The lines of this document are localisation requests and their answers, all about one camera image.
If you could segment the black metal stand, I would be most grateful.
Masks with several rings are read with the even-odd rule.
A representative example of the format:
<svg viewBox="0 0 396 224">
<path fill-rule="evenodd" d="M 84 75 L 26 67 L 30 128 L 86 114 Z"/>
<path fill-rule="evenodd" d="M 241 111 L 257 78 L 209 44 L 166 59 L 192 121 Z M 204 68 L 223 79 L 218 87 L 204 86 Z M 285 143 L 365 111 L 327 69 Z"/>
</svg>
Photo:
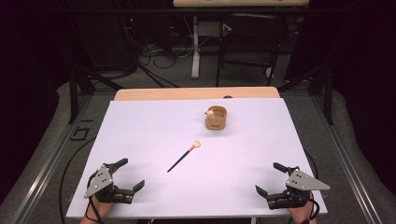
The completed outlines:
<svg viewBox="0 0 396 224">
<path fill-rule="evenodd" d="M 329 66 L 322 65 L 314 67 L 309 72 L 283 84 L 277 90 L 279 92 L 287 91 L 294 86 L 302 83 L 304 80 L 311 78 L 307 87 L 310 96 L 319 96 L 323 94 L 323 115 L 330 125 L 332 121 L 332 71 Z"/>
<path fill-rule="evenodd" d="M 118 91 L 122 89 L 122 86 L 111 81 L 110 79 L 99 75 L 91 69 L 80 65 L 78 63 L 72 63 L 69 72 L 69 96 L 70 96 L 70 108 L 71 115 L 69 122 L 73 123 L 79 114 L 78 106 L 78 89 L 81 89 L 84 94 L 92 95 L 95 92 L 95 87 L 91 82 L 91 77 L 99 80 L 101 83 L 107 85 L 111 89 Z"/>
</svg>

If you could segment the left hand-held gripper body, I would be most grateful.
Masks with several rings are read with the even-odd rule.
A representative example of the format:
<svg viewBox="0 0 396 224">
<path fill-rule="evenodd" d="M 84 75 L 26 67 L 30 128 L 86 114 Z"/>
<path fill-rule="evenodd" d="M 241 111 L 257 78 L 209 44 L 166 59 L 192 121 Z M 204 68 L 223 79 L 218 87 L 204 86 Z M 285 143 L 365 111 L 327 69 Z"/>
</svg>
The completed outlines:
<svg viewBox="0 0 396 224">
<path fill-rule="evenodd" d="M 132 189 L 120 189 L 114 184 L 113 175 L 117 170 L 113 169 L 114 163 L 103 163 L 100 168 L 93 173 L 88 181 L 84 198 L 89 199 L 96 196 L 101 203 L 128 203 L 134 197 Z"/>
</svg>

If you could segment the white desk leg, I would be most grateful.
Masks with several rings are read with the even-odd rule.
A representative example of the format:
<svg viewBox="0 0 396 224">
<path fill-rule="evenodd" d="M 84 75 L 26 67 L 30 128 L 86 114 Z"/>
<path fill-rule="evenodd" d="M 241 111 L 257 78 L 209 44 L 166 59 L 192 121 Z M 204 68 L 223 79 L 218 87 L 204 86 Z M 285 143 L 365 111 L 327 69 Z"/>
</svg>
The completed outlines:
<svg viewBox="0 0 396 224">
<path fill-rule="evenodd" d="M 192 67 L 191 67 L 191 78 L 199 78 L 200 69 L 200 50 L 199 50 L 199 36 L 198 36 L 198 20 L 193 17 L 193 56 L 192 56 Z"/>
</svg>

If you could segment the brown wooden cup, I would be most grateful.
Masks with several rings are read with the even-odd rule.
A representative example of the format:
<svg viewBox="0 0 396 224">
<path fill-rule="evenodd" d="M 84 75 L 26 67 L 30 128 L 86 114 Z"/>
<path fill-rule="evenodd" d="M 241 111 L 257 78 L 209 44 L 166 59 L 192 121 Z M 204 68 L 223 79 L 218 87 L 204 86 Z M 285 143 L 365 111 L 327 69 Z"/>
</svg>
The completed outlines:
<svg viewBox="0 0 396 224">
<path fill-rule="evenodd" d="M 227 119 L 227 110 L 223 106 L 213 105 L 210 106 L 207 110 L 212 109 L 215 112 L 215 117 L 210 119 L 208 117 L 205 118 L 205 126 L 209 130 L 223 130 L 225 128 L 226 119 Z"/>
</svg>

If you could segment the person's right hand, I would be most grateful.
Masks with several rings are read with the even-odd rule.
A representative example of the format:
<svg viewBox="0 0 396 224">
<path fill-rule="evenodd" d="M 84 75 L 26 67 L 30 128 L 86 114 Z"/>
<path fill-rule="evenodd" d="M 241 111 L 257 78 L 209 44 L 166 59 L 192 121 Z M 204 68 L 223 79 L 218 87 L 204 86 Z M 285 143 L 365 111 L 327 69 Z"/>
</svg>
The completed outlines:
<svg viewBox="0 0 396 224">
<path fill-rule="evenodd" d="M 300 224 L 306 219 L 314 219 L 311 218 L 313 215 L 314 204 L 312 202 L 307 202 L 304 207 L 298 208 L 289 208 L 291 218 L 295 224 Z"/>
</svg>

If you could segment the white board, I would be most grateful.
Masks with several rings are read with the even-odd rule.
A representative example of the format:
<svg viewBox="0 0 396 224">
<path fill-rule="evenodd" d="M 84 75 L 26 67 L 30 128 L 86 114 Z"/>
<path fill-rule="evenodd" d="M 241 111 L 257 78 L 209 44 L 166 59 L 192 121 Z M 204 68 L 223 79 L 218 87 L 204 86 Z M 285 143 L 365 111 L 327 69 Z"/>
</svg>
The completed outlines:
<svg viewBox="0 0 396 224">
<path fill-rule="evenodd" d="M 223 130 L 205 126 L 205 112 L 219 105 L 227 110 Z M 195 140 L 190 152 L 167 170 Z M 82 217 L 89 176 L 103 163 L 127 158 L 114 175 L 115 184 L 129 189 L 145 186 L 132 204 L 118 204 L 115 218 L 270 217 L 255 186 L 274 194 L 286 187 L 287 175 L 273 166 L 311 167 L 281 98 L 240 98 L 175 101 L 113 101 L 104 117 L 75 196 L 69 217 Z"/>
</svg>

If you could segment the light wooden table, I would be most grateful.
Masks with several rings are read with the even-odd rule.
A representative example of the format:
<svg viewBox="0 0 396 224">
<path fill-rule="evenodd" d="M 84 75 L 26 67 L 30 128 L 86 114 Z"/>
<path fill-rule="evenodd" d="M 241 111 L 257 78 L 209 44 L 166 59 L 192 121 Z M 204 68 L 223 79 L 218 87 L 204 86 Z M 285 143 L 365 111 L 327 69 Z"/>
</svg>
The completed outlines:
<svg viewBox="0 0 396 224">
<path fill-rule="evenodd" d="M 214 87 L 123 89 L 116 92 L 115 101 L 200 100 L 223 98 L 279 98 L 275 87 Z"/>
</svg>

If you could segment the black folding chair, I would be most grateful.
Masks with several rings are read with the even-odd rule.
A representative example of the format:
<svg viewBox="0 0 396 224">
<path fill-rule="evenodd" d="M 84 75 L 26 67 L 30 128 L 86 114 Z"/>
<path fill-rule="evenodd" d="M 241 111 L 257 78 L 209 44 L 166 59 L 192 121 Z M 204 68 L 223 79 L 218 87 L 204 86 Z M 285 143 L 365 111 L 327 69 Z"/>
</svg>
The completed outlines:
<svg viewBox="0 0 396 224">
<path fill-rule="evenodd" d="M 220 70 L 228 63 L 262 68 L 269 86 L 287 32 L 286 23 L 276 16 L 250 13 L 226 16 L 219 24 L 216 85 Z"/>
</svg>

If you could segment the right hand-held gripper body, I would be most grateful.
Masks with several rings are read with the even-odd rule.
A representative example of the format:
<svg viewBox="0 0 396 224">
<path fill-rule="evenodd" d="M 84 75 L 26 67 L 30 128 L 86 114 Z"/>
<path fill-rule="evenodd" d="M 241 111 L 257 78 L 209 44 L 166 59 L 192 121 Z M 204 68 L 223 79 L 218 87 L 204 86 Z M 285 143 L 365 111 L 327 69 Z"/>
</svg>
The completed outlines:
<svg viewBox="0 0 396 224">
<path fill-rule="evenodd" d="M 298 166 L 289 168 L 286 189 L 266 197 L 271 210 L 304 207 L 313 190 L 329 190 L 330 186 L 300 170 Z"/>
</svg>

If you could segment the person's left hand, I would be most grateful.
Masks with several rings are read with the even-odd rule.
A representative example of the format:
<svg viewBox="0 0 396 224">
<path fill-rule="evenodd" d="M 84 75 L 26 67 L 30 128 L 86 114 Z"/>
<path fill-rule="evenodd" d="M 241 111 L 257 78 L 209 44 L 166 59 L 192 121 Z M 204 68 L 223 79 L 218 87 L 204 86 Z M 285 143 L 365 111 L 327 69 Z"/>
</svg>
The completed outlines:
<svg viewBox="0 0 396 224">
<path fill-rule="evenodd" d="M 114 203 L 101 203 L 98 201 L 95 195 L 92 196 L 92 201 L 90 202 L 90 208 L 87 215 L 90 218 L 100 217 L 103 218 L 114 206 Z"/>
</svg>

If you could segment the black horizontal bar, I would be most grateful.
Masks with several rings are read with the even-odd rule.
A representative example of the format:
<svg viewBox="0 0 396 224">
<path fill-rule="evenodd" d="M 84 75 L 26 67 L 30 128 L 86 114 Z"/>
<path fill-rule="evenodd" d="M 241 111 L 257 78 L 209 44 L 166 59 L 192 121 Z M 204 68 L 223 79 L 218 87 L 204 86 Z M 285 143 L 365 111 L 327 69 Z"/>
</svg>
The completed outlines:
<svg viewBox="0 0 396 224">
<path fill-rule="evenodd" d="M 231 13 L 259 13 L 271 15 L 339 15 L 348 13 L 347 8 L 290 9 L 290 8 L 171 8 L 171 9 L 123 9 L 123 10 L 70 10 L 58 9 L 54 13 L 65 15 L 226 15 Z"/>
</svg>

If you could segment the aluminium floor rail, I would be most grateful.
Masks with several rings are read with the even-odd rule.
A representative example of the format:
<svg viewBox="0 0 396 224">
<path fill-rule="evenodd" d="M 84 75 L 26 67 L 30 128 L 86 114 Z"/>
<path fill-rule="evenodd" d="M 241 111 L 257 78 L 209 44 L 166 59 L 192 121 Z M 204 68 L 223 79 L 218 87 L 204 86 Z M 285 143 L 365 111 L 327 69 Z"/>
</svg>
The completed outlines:
<svg viewBox="0 0 396 224">
<path fill-rule="evenodd" d="M 24 224 L 28 221 L 62 160 L 78 119 L 91 99 L 91 95 L 78 97 L 77 117 L 69 122 L 71 100 L 67 94 L 61 94 L 60 103 L 49 127 L 6 201 L 1 205 L 1 210 L 7 212 L 7 224 Z"/>
<path fill-rule="evenodd" d="M 382 224 L 382 220 L 374 208 L 374 205 L 368 195 L 368 191 L 366 187 L 363 186 L 361 178 L 359 177 L 351 159 L 349 158 L 349 155 L 347 154 L 346 148 L 341 141 L 341 137 L 335 130 L 334 126 L 330 124 L 324 115 L 324 105 L 322 104 L 320 98 L 317 96 L 312 96 L 311 101 L 319 113 L 321 122 L 324 124 L 327 132 L 330 135 L 330 138 L 332 139 L 337 160 L 343 169 L 348 185 L 353 192 L 353 195 L 366 219 L 367 224 Z"/>
</svg>

